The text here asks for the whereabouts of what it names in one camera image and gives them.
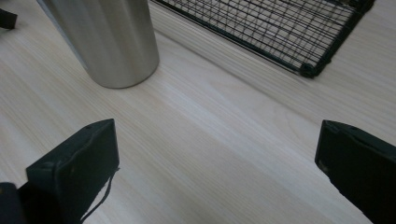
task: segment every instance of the light wood floor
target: light wood floor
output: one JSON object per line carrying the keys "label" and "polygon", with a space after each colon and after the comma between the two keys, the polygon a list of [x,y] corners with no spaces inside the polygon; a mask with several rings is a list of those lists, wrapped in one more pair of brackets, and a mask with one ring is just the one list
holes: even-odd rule
{"label": "light wood floor", "polygon": [[0,7],[19,14],[18,29],[0,31],[0,181],[21,186],[25,167],[114,118],[121,169],[86,223],[370,223],[314,157],[323,119],[396,145],[392,0],[377,1],[314,80],[254,64],[233,76],[230,57],[262,63],[212,63],[157,33],[158,70],[124,90],[94,83],[34,0]]}

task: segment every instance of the metal grid frame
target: metal grid frame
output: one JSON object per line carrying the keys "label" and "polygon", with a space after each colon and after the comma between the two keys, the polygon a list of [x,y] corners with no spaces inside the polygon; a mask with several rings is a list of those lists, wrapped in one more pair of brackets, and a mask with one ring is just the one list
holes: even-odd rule
{"label": "metal grid frame", "polygon": [[153,0],[234,43],[315,77],[374,0]]}

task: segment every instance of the wood grain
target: wood grain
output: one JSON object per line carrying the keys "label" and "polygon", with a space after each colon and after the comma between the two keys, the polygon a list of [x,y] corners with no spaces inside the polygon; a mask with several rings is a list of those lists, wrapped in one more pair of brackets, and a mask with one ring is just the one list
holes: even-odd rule
{"label": "wood grain", "polygon": [[84,125],[114,118],[121,170],[86,223],[370,223],[314,157],[322,119],[395,145],[392,10],[363,21],[387,31],[381,43],[358,29],[351,37],[357,43],[349,41],[315,80],[234,54],[216,39],[230,54],[215,63],[235,57],[251,65],[233,66],[247,77],[260,71],[253,88],[157,33],[156,73],[110,90],[89,78],[35,1],[0,7],[19,14],[18,29],[0,33],[1,181],[20,186],[26,166]]}

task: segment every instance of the stainless steel cylinder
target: stainless steel cylinder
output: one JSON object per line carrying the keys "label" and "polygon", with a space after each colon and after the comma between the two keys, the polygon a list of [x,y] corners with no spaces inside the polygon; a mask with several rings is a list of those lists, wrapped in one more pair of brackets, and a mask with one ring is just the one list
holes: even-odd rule
{"label": "stainless steel cylinder", "polygon": [[148,78],[159,54],[147,0],[37,0],[90,77],[108,88]]}

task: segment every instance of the black object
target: black object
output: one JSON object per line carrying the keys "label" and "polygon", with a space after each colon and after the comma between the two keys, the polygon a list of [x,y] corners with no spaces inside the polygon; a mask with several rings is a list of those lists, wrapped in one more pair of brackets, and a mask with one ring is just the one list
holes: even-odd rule
{"label": "black object", "polygon": [[[8,187],[7,195],[13,196],[0,197],[0,220],[5,220],[0,223],[16,223],[16,216],[3,213],[7,207],[2,204],[17,201],[24,214],[17,217],[28,224],[82,223],[107,180],[105,198],[108,195],[119,164],[114,120],[88,125],[26,169],[28,182],[18,189],[18,199]],[[0,189],[8,185],[1,184]]]}
{"label": "black object", "polygon": [[375,0],[153,0],[270,61],[315,77]]}
{"label": "black object", "polygon": [[17,23],[18,15],[4,11],[0,8],[0,27],[8,30],[15,28],[15,23]]}
{"label": "black object", "polygon": [[0,223],[26,224],[17,188],[12,183],[0,183]]}
{"label": "black object", "polygon": [[374,223],[396,223],[396,147],[350,125],[323,120],[315,163]]}

